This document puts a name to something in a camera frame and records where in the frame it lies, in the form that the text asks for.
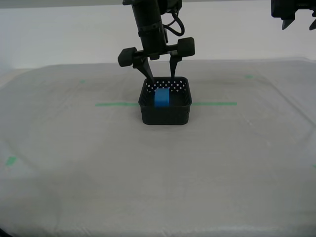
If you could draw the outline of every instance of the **white wall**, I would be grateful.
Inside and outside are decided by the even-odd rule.
[[[312,12],[298,12],[297,20],[282,31],[281,20],[271,17],[270,4],[184,3],[180,16],[185,36],[196,39],[197,53],[191,59],[316,59],[316,31],[308,29]],[[0,30],[0,62],[14,68],[116,62],[123,48],[141,48],[129,6],[0,9]],[[177,41],[172,34],[169,38]]]

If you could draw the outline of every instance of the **blue block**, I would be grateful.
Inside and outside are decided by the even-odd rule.
[[[155,107],[169,106],[169,89],[157,88],[155,92]]]

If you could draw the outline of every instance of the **black cable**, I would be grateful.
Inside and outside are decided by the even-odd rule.
[[[176,20],[174,19],[171,23],[169,23],[169,24],[166,25],[166,26],[171,26],[171,25],[173,25],[175,22],[176,22]]]
[[[172,13],[172,16],[175,20],[175,22],[178,23],[178,25],[180,26],[181,32],[177,32],[176,30],[174,30],[173,28],[171,28],[169,25],[163,25],[163,27],[169,31],[171,31],[172,33],[174,33],[176,36],[182,36],[185,33],[185,28],[184,25],[182,23],[182,21],[180,20],[180,18],[176,15],[176,13]]]

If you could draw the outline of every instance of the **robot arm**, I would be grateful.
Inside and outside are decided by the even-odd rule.
[[[285,30],[294,20],[295,13],[299,9],[314,11],[312,16],[316,17],[316,0],[272,0],[272,16],[283,20],[282,29]],[[316,29],[316,20],[311,24],[310,30]]]
[[[146,78],[154,82],[154,77],[149,66],[148,57],[157,60],[160,55],[170,54],[171,76],[174,78],[178,62],[183,57],[195,54],[195,42],[193,38],[180,39],[178,44],[167,45],[167,30],[177,36],[184,35],[185,28],[179,19],[179,11],[182,7],[182,0],[124,0],[123,5],[132,5],[134,17],[138,28],[138,36],[141,38],[143,50],[137,51],[135,47],[124,49],[118,57],[121,67],[133,65]],[[164,25],[161,15],[171,13],[174,21]],[[181,32],[171,28],[177,22]]]

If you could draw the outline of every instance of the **perforated basket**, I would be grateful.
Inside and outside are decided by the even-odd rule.
[[[146,79],[139,97],[143,123],[148,125],[184,125],[189,121],[192,98],[186,78],[155,78],[156,83]],[[170,88],[168,107],[155,107],[154,96],[157,88]]]

